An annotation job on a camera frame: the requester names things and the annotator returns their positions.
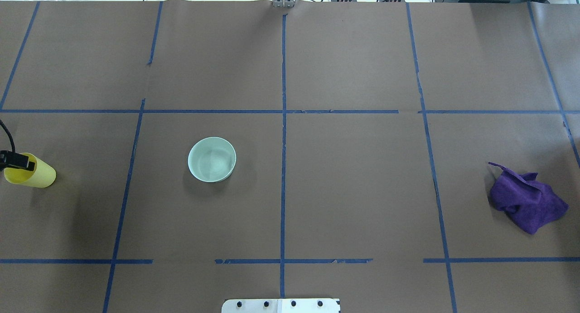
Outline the yellow plastic cup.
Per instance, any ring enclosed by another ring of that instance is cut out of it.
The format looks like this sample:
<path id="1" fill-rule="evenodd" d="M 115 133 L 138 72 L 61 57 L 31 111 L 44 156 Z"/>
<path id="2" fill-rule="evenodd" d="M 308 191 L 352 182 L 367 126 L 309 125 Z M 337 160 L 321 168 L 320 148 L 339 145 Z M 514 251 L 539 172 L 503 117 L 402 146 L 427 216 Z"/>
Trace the yellow plastic cup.
<path id="1" fill-rule="evenodd" d="M 33 170 L 21 170 L 12 167 L 4 169 L 4 178 L 12 184 L 35 188 L 46 188 L 56 180 L 56 171 L 43 160 L 31 153 L 22 153 L 30 163 L 34 163 Z"/>

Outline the purple cloth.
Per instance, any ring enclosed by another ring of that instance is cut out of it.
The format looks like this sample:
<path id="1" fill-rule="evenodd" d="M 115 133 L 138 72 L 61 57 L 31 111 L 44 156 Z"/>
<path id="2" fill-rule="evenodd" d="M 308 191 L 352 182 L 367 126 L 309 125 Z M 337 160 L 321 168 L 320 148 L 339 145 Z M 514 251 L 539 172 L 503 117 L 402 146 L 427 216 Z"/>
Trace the purple cloth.
<path id="1" fill-rule="evenodd" d="M 502 171 L 490 189 L 493 207 L 524 232 L 534 235 L 568 211 L 568 204 L 550 185 L 537 181 L 537 172 L 518 174 L 498 163 L 488 164 Z"/>

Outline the mint green bowl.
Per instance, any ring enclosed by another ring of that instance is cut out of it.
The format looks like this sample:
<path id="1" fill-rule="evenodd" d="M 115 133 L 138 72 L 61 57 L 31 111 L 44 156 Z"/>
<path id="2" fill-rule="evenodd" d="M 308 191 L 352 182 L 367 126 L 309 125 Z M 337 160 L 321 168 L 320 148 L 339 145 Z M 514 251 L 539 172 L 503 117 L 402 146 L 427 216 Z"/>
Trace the mint green bowl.
<path id="1" fill-rule="evenodd" d="M 190 174 L 205 183 L 226 180 L 234 171 L 236 162 L 237 154 L 234 146 L 220 137 L 199 140 L 187 156 Z"/>

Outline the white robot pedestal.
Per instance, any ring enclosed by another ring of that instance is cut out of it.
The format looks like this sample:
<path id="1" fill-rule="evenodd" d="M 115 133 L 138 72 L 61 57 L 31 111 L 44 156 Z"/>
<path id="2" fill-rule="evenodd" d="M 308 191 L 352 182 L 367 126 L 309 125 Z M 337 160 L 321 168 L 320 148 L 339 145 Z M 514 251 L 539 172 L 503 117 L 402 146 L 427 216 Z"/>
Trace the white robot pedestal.
<path id="1" fill-rule="evenodd" d="M 222 313 L 340 313 L 339 299 L 230 299 L 224 301 Z"/>

